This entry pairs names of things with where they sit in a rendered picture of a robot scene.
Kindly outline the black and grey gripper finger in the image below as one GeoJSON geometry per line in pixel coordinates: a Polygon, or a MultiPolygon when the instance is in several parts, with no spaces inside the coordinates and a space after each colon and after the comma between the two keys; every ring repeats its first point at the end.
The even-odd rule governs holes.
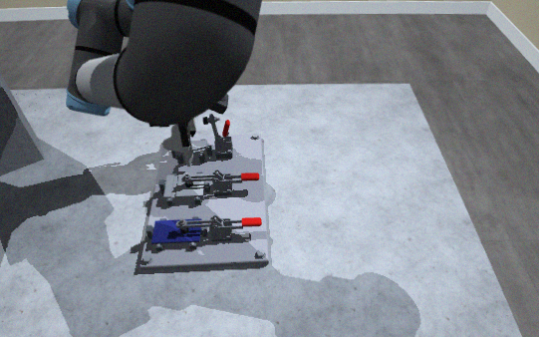
{"type": "Polygon", "coordinates": [[[196,133],[195,118],[189,121],[188,126],[190,128],[190,135],[193,138],[196,133]]]}
{"type": "Polygon", "coordinates": [[[186,164],[190,167],[193,160],[193,153],[190,140],[190,128],[187,121],[172,126],[171,137],[164,140],[162,145],[166,150],[184,153],[186,164]]]}

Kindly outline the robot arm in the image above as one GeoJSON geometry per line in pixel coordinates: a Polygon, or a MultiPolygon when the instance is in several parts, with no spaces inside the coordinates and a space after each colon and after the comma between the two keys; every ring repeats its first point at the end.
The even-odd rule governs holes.
{"type": "Polygon", "coordinates": [[[252,54],[261,3],[68,0],[78,34],[66,106],[97,116],[122,106],[159,126],[224,114],[252,54]]]}

